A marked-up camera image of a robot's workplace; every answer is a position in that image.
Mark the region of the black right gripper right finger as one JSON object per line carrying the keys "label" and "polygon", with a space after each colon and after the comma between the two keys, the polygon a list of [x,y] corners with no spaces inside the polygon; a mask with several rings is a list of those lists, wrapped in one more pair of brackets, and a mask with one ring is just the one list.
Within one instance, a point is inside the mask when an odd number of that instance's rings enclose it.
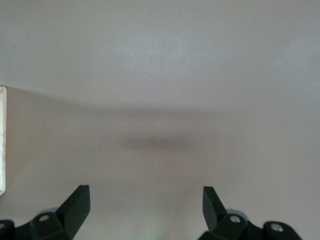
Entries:
{"label": "black right gripper right finger", "polygon": [[205,186],[202,213],[208,231],[200,240],[300,240],[299,234],[288,224],[267,221],[263,227],[254,225],[239,210],[226,209],[212,186]]}

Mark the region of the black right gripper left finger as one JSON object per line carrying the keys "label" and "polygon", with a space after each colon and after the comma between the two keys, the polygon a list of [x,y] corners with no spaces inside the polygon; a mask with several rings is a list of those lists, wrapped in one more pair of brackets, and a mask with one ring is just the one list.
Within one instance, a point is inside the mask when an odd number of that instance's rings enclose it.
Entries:
{"label": "black right gripper left finger", "polygon": [[90,187],[79,185],[54,212],[38,214],[29,222],[15,226],[0,221],[2,240],[72,240],[90,212]]}

